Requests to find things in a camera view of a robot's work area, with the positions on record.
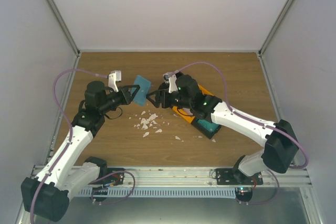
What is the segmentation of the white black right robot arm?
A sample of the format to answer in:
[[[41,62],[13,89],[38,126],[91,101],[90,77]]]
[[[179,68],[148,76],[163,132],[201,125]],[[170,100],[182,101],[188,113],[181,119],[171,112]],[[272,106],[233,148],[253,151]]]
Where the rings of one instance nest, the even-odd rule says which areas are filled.
[[[256,142],[262,150],[243,155],[232,168],[233,180],[240,185],[264,170],[284,174],[299,149],[289,122],[267,121],[230,107],[222,99],[206,94],[191,76],[166,76],[146,98],[157,108],[188,109],[197,119],[228,127]]]

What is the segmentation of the blue card holder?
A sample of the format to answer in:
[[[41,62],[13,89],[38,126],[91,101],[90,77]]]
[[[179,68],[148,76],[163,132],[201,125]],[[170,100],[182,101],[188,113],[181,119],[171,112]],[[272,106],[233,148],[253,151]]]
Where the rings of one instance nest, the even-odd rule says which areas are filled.
[[[140,106],[144,106],[146,103],[146,95],[151,88],[151,82],[148,79],[137,75],[133,84],[139,85],[140,87],[133,99],[133,102]]]

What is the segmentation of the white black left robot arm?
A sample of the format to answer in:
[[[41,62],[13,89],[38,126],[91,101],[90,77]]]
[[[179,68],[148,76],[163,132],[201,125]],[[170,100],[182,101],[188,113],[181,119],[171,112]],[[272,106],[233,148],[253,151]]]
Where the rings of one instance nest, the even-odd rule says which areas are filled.
[[[92,185],[92,191],[96,192],[123,181],[124,169],[109,173],[107,162],[97,157],[87,158],[78,170],[70,171],[105,123],[108,112],[129,105],[139,89],[139,85],[113,89],[101,81],[87,85],[85,98],[69,124],[63,143],[35,178],[27,177],[21,184],[24,208],[30,213],[31,223],[35,216],[59,221],[74,196],[88,185]]]

